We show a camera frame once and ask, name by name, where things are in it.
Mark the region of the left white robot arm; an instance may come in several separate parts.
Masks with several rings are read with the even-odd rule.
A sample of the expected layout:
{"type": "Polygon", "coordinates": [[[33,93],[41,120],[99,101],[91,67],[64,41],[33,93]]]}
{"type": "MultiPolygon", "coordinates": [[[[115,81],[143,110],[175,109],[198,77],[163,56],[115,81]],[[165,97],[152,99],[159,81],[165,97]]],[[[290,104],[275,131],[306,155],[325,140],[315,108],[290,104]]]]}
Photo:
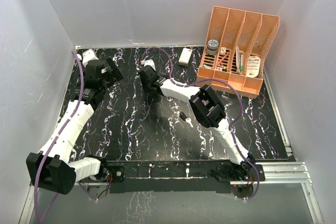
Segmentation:
{"type": "Polygon", "coordinates": [[[63,118],[38,153],[29,153],[26,165],[35,188],[68,194],[75,183],[93,177],[104,181],[108,168],[104,159],[94,155],[70,161],[70,154],[87,121],[102,102],[108,88],[123,76],[113,59],[79,62],[80,84],[69,101],[63,118]]]}

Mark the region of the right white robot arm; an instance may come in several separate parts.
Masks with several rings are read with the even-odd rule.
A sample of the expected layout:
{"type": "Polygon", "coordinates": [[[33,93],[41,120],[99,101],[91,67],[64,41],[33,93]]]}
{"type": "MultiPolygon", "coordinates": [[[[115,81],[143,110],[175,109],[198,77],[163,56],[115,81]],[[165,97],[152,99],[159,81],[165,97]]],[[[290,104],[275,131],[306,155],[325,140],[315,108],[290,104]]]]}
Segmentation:
{"type": "Polygon", "coordinates": [[[255,159],[235,136],[225,106],[211,86],[206,84],[197,87],[177,82],[173,78],[160,77],[151,66],[144,66],[139,76],[144,92],[157,93],[190,104],[198,123],[210,129],[224,147],[238,179],[247,180],[253,174],[255,159]]]}

